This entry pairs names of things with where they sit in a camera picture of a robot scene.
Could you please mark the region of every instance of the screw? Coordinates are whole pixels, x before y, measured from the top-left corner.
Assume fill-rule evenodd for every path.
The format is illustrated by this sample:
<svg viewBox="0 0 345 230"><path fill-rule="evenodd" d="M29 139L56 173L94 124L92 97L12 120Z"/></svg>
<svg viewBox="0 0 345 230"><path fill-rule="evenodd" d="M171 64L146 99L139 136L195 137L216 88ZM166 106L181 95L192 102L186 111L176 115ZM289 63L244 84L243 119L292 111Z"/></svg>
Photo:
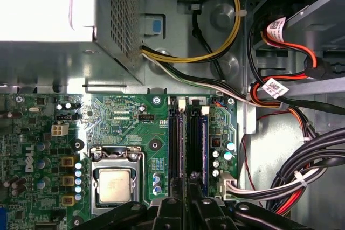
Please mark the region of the screw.
<svg viewBox="0 0 345 230"><path fill-rule="evenodd" d="M139 210L140 209L140 205L133 205L130 209L131 210Z"/></svg>
<svg viewBox="0 0 345 230"><path fill-rule="evenodd" d="M247 210L249 210L249 207L245 204L241 204L241 205L239 205L239 209L243 210L243 211L247 211Z"/></svg>
<svg viewBox="0 0 345 230"><path fill-rule="evenodd" d="M235 103L235 100L233 98L229 98L227 100L227 103L230 104L230 105L233 105Z"/></svg>
<svg viewBox="0 0 345 230"><path fill-rule="evenodd" d="M17 97L16 97L16 102L17 102L17 103L24 102L24 98L21 97L21 96L17 96Z"/></svg>
<svg viewBox="0 0 345 230"><path fill-rule="evenodd" d="M203 204L211 204L212 200L210 199L203 199Z"/></svg>
<svg viewBox="0 0 345 230"><path fill-rule="evenodd" d="M138 159L138 155L137 154L129 154L129 158L132 160L137 160Z"/></svg>
<svg viewBox="0 0 345 230"><path fill-rule="evenodd" d="M94 154L93 154L93 159L96 160L96 161L97 161L97 160L100 160L101 157L102 157L102 156L101 156L100 153L94 153Z"/></svg>
<svg viewBox="0 0 345 230"><path fill-rule="evenodd" d="M152 99L152 102L155 104L155 105L158 105L158 104L160 104L161 103L161 98L160 97L158 97L158 96L156 96L156 97L153 97L153 99Z"/></svg>

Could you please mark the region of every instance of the solid capacitor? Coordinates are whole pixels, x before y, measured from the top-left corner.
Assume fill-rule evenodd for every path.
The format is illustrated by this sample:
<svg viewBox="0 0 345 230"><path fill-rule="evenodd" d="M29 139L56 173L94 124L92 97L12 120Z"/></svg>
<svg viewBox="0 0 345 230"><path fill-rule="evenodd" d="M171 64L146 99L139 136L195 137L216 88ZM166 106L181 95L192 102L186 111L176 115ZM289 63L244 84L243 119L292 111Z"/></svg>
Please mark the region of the solid capacitor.
<svg viewBox="0 0 345 230"><path fill-rule="evenodd" d="M43 177L41 180L39 180L36 184L37 189L42 190L46 188L50 183L50 179L48 177Z"/></svg>

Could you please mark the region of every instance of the capacitor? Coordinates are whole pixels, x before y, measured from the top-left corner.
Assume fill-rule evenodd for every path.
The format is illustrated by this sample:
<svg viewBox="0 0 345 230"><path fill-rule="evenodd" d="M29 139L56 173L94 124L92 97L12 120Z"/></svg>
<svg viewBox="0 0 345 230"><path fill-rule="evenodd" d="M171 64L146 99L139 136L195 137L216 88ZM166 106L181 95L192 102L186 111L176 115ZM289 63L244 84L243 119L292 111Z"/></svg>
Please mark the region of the capacitor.
<svg viewBox="0 0 345 230"><path fill-rule="evenodd" d="M212 165L214 168L218 168L220 166L220 162L218 160L214 160Z"/></svg>
<svg viewBox="0 0 345 230"><path fill-rule="evenodd" d="M28 127L24 127L24 128L20 128L20 129L17 129L17 130L16 130L16 133L17 133L18 135L27 134L27 133L29 133L29 132L30 132L30 128L28 128Z"/></svg>
<svg viewBox="0 0 345 230"><path fill-rule="evenodd" d="M223 151L222 156L224 157L225 160L229 161L232 159L232 153L229 151Z"/></svg>
<svg viewBox="0 0 345 230"><path fill-rule="evenodd" d="M161 181L161 175L157 172L153 174L153 186L155 186L155 183L159 183Z"/></svg>
<svg viewBox="0 0 345 230"><path fill-rule="evenodd" d="M82 191L82 188L81 188L80 186L76 186L76 187L74 188L74 191L75 191L76 193L80 193L80 192Z"/></svg>
<svg viewBox="0 0 345 230"><path fill-rule="evenodd" d="M219 157L219 152L217 150L212 152L212 157L218 158Z"/></svg>
<svg viewBox="0 0 345 230"><path fill-rule="evenodd" d="M160 186L154 187L154 189L152 190L152 193L153 193L155 196L158 195L158 194L160 194L160 193L162 193L162 187L160 187Z"/></svg>
<svg viewBox="0 0 345 230"><path fill-rule="evenodd" d="M19 188L21 185L25 184L27 182L25 177L22 177L18 180L16 180L14 183L12 183L12 188L13 189L17 189Z"/></svg>
<svg viewBox="0 0 345 230"><path fill-rule="evenodd" d="M80 185L82 183L82 180L80 178L76 178L74 182L76 185Z"/></svg>
<svg viewBox="0 0 345 230"><path fill-rule="evenodd" d="M227 141L226 143L226 148L229 150L229 151L236 151L236 145L235 143L231 142L231 141Z"/></svg>
<svg viewBox="0 0 345 230"><path fill-rule="evenodd" d="M143 113L144 111L146 111L146 106L142 105L139 107L139 112Z"/></svg>
<svg viewBox="0 0 345 230"><path fill-rule="evenodd" d="M78 105L76 103L68 102L68 103L65 104L65 108L67 110L75 110L75 109L77 109L77 107L78 107Z"/></svg>
<svg viewBox="0 0 345 230"><path fill-rule="evenodd" d="M38 142L36 147L38 151L48 150L50 147L50 142L49 141Z"/></svg>
<svg viewBox="0 0 345 230"><path fill-rule="evenodd" d="M12 191L12 195L13 196L18 196L20 195L21 193L23 193L24 191L26 191L26 186L25 185L22 185L21 187L17 188L17 189L14 189Z"/></svg>
<svg viewBox="0 0 345 230"><path fill-rule="evenodd" d="M82 168L82 164L77 162L74 167L79 170Z"/></svg>
<svg viewBox="0 0 345 230"><path fill-rule="evenodd" d="M214 177L218 177L218 176L219 176L219 170L214 169L214 170L212 171L212 175L213 175Z"/></svg>
<svg viewBox="0 0 345 230"><path fill-rule="evenodd" d="M18 176L16 176L16 175L13 176L11 179L6 180L6 181L4 182L4 187L8 188L9 186L12 185L12 183L14 183L15 181L17 181L18 179L19 179Z"/></svg>
<svg viewBox="0 0 345 230"><path fill-rule="evenodd" d="M77 171L74 172L74 175L76 177L80 177L82 175L82 172L80 170L77 170Z"/></svg>
<svg viewBox="0 0 345 230"><path fill-rule="evenodd" d="M43 177L41 180L39 180L36 184L37 189L42 190L46 188L50 183L50 179L48 177Z"/></svg>
<svg viewBox="0 0 345 230"><path fill-rule="evenodd" d="M82 199L82 195L80 193L74 195L76 201L80 201Z"/></svg>
<svg viewBox="0 0 345 230"><path fill-rule="evenodd" d="M44 157L43 159L40 159L36 163L36 167L38 169L43 169L44 167L48 166L50 164L49 158Z"/></svg>

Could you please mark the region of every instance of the cable clip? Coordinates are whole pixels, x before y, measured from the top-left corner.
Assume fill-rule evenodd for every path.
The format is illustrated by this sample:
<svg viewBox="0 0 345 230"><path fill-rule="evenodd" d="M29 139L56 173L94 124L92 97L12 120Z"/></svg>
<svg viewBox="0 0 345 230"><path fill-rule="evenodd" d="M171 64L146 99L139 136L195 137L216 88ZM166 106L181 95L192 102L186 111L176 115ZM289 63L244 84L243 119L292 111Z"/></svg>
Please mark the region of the cable clip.
<svg viewBox="0 0 345 230"><path fill-rule="evenodd" d="M301 184L306 188L308 187L308 184L303 178L303 175L299 171L294 171L295 178L301 182Z"/></svg>
<svg viewBox="0 0 345 230"><path fill-rule="evenodd" d="M246 15L247 15L247 10L246 9L242 9L242 10L239 10L238 12L235 12L235 16L244 17Z"/></svg>

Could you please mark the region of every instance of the white label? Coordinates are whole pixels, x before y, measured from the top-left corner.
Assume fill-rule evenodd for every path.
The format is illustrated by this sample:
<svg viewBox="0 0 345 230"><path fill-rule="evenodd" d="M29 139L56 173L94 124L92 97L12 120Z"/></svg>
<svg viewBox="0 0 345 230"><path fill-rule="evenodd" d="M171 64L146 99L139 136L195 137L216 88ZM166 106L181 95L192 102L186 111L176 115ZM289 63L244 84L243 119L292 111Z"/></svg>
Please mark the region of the white label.
<svg viewBox="0 0 345 230"><path fill-rule="evenodd" d="M264 85L263 90L267 92L271 97L277 99L278 97L285 94L289 89L283 86L281 83L275 81L273 78L270 78Z"/></svg>
<svg viewBox="0 0 345 230"><path fill-rule="evenodd" d="M267 27L267 34L271 36L274 40L284 42L282 38L282 29L285 24L286 17L279 18L274 22L270 23Z"/></svg>

